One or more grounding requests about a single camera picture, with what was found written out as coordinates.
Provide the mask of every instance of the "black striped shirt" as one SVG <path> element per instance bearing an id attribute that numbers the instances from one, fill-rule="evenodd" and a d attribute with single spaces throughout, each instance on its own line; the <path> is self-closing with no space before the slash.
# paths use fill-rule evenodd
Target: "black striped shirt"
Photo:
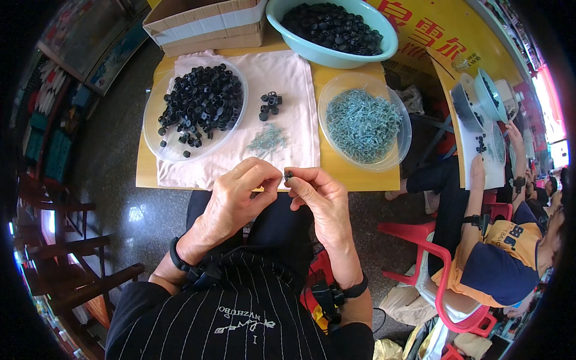
<path id="1" fill-rule="evenodd" d="M 220 285 L 174 296 L 154 283 L 126 286 L 106 359 L 372 359 L 370 328 L 354 323 L 325 335 L 284 266 L 238 252 L 222 272 Z"/>

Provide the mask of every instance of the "tiled floor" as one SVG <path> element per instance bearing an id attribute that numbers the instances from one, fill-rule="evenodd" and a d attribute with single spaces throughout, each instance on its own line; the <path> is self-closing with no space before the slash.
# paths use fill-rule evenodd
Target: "tiled floor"
<path id="1" fill-rule="evenodd" d="M 135 186 L 136 158 L 146 105 L 145 89 L 152 86 L 152 73 L 163 53 L 147 41 L 132 57 L 101 99 L 95 113 L 82 127 L 74 145 L 71 182 L 83 201 L 95 202 L 88 224 L 92 236 L 110 235 L 107 247 L 107 273 L 142 263 L 145 281 L 168 250 L 169 240 L 185 230 L 186 206 L 190 191 L 158 190 Z M 414 129 L 412 144 L 422 141 Z M 418 155 L 413 146 L 403 169 Z M 424 214 L 422 194 L 406 195 L 389 203 L 383 192 L 350 193 L 350 217 L 362 266 L 370 281 L 374 306 L 378 306 L 395 282 L 381 275 L 383 268 L 396 272 L 409 269 L 416 249 L 404 240 L 376 231 L 380 221 L 419 223 L 429 221 Z M 97 259 L 88 259 L 96 265 Z M 120 291 L 111 292 L 112 302 Z M 374 327 L 383 319 L 376 312 Z M 413 327 L 388 319 L 376 338 L 406 339 Z"/>

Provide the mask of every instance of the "box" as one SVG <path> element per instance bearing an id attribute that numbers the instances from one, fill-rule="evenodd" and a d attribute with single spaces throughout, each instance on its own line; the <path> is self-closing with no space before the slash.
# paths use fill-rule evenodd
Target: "box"
<path id="1" fill-rule="evenodd" d="M 162 0 L 142 26 L 167 56 L 261 46 L 267 0 Z"/>

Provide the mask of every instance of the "hand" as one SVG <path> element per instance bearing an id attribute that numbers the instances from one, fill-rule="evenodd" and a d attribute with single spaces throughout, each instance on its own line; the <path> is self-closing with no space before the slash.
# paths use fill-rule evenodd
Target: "hand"
<path id="1" fill-rule="evenodd" d="M 281 181 L 282 173 L 277 168 L 255 157 L 247 158 L 219 177 L 204 213 L 192 227 L 200 233 L 203 245 L 213 248 L 221 244 L 257 217 L 276 200 Z M 252 190 L 259 187 L 264 187 L 264 191 L 251 199 Z"/>
<path id="2" fill-rule="evenodd" d="M 516 125 L 514 125 L 514 122 L 506 124 L 506 128 L 508 129 L 508 136 L 510 137 L 510 142 L 514 148 L 516 158 L 524 158 L 526 156 L 526 149 L 524 148 L 524 139 L 522 138 L 522 134 L 520 134 L 520 131 Z"/>
<path id="3" fill-rule="evenodd" d="M 486 175 L 484 173 L 484 159 L 482 155 L 478 154 L 472 160 L 472 168 L 470 170 L 470 190 L 484 191 L 486 185 Z"/>
<path id="4" fill-rule="evenodd" d="M 314 214 L 316 237 L 327 249 L 353 244 L 348 191 L 321 168 L 286 168 L 294 175 L 287 182 L 292 198 L 290 209 L 308 205 Z"/>

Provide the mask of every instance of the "white cloth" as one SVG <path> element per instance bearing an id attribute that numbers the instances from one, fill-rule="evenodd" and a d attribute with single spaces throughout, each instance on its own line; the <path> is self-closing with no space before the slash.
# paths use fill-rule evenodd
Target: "white cloth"
<path id="1" fill-rule="evenodd" d="M 206 158 L 190 164 L 171 164 L 157 159 L 159 186 L 212 190 L 220 175 L 254 156 L 247 146 L 264 127 L 258 118 L 260 106 L 264 104 L 260 96 L 270 91 L 281 95 L 283 102 L 279 113 L 270 114 L 267 122 L 283 129 L 281 136 L 286 137 L 286 147 L 278 146 L 275 154 L 263 159 L 282 173 L 286 166 L 320 166 L 316 99 L 308 61 L 292 50 L 233 57 L 214 55 L 214 51 L 207 50 L 179 57 L 175 77 L 201 66 L 207 56 L 226 59 L 242 71 L 248 81 L 248 108 L 232 139 Z M 286 189 L 283 183 L 280 188 Z"/>

